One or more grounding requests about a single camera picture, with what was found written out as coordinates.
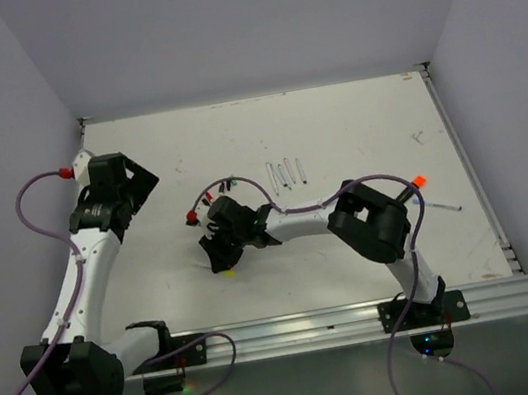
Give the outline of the yellow capped white pen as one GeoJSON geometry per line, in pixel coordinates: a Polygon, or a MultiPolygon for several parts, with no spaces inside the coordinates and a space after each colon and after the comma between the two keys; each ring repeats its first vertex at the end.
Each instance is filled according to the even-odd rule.
{"type": "Polygon", "coordinates": [[[237,277],[236,271],[233,271],[233,270],[225,271],[224,275],[227,277],[233,278],[233,279],[237,277]]]}

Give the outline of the green capped white pen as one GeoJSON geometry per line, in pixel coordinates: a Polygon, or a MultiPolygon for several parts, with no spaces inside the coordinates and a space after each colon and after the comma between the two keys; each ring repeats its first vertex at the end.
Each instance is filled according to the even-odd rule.
{"type": "Polygon", "coordinates": [[[272,163],[267,161],[267,163],[265,163],[265,170],[267,171],[267,176],[268,176],[273,193],[275,194],[275,196],[279,197],[280,190],[278,187],[278,181],[277,181],[276,175],[274,174],[272,163]]]}

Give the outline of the blue capped white pen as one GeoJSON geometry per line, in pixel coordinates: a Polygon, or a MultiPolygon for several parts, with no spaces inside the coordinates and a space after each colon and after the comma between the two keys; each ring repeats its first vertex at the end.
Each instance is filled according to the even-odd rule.
{"type": "MultiPolygon", "coordinates": [[[[419,205],[420,200],[417,199],[417,197],[411,199],[413,205],[419,205]]],[[[463,207],[461,205],[450,205],[450,204],[443,204],[443,203],[436,203],[436,202],[430,202],[430,201],[424,201],[423,203],[426,208],[432,208],[432,209],[442,209],[442,210],[449,210],[451,212],[459,212],[463,210],[463,207]]]]}

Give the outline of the orange capped black highlighter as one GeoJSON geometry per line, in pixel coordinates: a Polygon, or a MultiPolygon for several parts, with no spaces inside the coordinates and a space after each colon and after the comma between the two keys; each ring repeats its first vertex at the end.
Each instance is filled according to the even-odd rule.
{"type": "Polygon", "coordinates": [[[401,203],[408,202],[414,196],[416,190],[420,190],[426,184],[426,177],[423,175],[415,177],[408,187],[405,187],[397,196],[396,200],[401,203]]]}

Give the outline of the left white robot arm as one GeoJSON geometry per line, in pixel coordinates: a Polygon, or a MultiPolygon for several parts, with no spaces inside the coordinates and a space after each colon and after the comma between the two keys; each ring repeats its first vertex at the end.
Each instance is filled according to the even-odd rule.
{"type": "Polygon", "coordinates": [[[114,260],[159,179],[123,153],[80,154],[56,175],[80,186],[62,238],[67,268],[51,320],[40,342],[22,350],[20,366],[35,395],[122,395],[125,379],[145,363],[163,370],[176,357],[161,320],[129,324],[112,343],[100,341],[114,260]]]}

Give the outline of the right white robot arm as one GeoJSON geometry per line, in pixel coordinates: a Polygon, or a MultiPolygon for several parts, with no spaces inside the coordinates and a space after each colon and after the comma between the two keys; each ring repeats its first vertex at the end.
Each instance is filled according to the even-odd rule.
{"type": "Polygon", "coordinates": [[[415,321],[431,325],[444,313],[445,282],[431,271],[417,248],[425,214],[418,197],[419,215],[408,219],[405,201],[347,180],[325,201],[281,208],[273,202],[251,209],[222,196],[200,210],[187,214],[186,224],[203,230],[200,247],[211,271],[234,268],[244,248],[280,246],[294,239],[332,235],[370,262],[386,265],[402,287],[415,321]]]}

